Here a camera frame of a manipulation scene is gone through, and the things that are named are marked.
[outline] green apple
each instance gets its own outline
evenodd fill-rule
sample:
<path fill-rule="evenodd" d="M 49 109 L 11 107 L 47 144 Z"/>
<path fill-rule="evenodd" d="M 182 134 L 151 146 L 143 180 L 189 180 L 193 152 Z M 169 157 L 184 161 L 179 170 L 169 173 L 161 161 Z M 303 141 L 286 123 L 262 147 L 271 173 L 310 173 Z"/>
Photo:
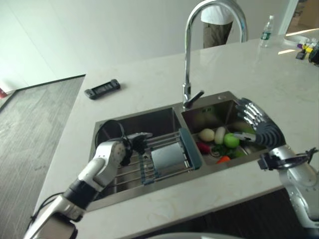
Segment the green apple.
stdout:
<path fill-rule="evenodd" d="M 228 148 L 236 148 L 239 145 L 239 139 L 234 137 L 233 133 L 228 133 L 224 137 L 224 144 Z"/>

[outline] gray floor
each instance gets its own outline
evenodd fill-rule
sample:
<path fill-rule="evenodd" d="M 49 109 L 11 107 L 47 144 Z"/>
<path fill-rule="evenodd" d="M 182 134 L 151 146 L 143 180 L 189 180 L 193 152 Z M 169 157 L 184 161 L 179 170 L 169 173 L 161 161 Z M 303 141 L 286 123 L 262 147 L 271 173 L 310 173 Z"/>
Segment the gray floor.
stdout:
<path fill-rule="evenodd" d="M 82 82 L 18 91 L 0 111 L 0 239 L 22 238 Z"/>
<path fill-rule="evenodd" d="M 0 111 L 4 108 L 4 106 L 9 102 L 11 97 L 15 94 L 15 91 L 11 91 L 7 93 L 7 96 L 4 98 L 0 98 Z"/>

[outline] dark floor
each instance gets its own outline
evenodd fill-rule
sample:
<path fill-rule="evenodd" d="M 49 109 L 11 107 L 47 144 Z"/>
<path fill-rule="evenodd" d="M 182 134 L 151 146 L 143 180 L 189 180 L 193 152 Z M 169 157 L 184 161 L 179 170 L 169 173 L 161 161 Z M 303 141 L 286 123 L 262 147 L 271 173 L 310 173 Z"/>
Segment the dark floor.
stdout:
<path fill-rule="evenodd" d="M 285 189 L 135 239 L 176 232 L 218 233 L 244 239 L 308 238 Z"/>
<path fill-rule="evenodd" d="M 0 239 L 20 239 L 82 78 L 17 91 L 0 110 Z"/>

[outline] faucet handle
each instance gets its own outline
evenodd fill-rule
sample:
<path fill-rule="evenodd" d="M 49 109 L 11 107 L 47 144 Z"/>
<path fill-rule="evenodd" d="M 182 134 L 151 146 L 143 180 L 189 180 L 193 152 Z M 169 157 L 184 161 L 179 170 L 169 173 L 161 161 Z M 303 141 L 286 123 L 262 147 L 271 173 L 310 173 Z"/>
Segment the faucet handle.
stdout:
<path fill-rule="evenodd" d="M 192 107 L 195 101 L 197 101 L 202 95 L 204 95 L 204 91 L 198 92 L 193 98 L 189 99 L 188 101 L 185 101 L 183 103 L 184 109 L 189 109 Z"/>

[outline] white countertop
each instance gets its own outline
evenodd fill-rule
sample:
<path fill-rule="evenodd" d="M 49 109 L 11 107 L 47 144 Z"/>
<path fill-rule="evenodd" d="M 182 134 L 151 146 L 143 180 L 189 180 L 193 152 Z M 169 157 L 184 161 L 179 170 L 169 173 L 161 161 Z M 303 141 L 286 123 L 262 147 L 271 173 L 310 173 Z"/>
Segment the white countertop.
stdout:
<path fill-rule="evenodd" d="M 295 59 L 296 51 L 277 37 L 270 48 L 259 40 L 192 52 L 195 94 L 231 91 L 255 101 L 282 129 L 296 152 L 319 146 L 319 68 Z M 118 79 L 123 88 L 92 101 L 83 91 Z M 64 191 L 89 159 L 95 122 L 178 103 L 182 99 L 184 55 L 150 59 L 89 72 L 56 149 L 37 207 Z M 319 169 L 319 154 L 312 165 Z M 79 239 L 129 238 L 163 225 L 246 201 L 281 187 L 276 171 L 262 171 L 256 161 L 219 171 L 85 215 L 77 223 Z"/>

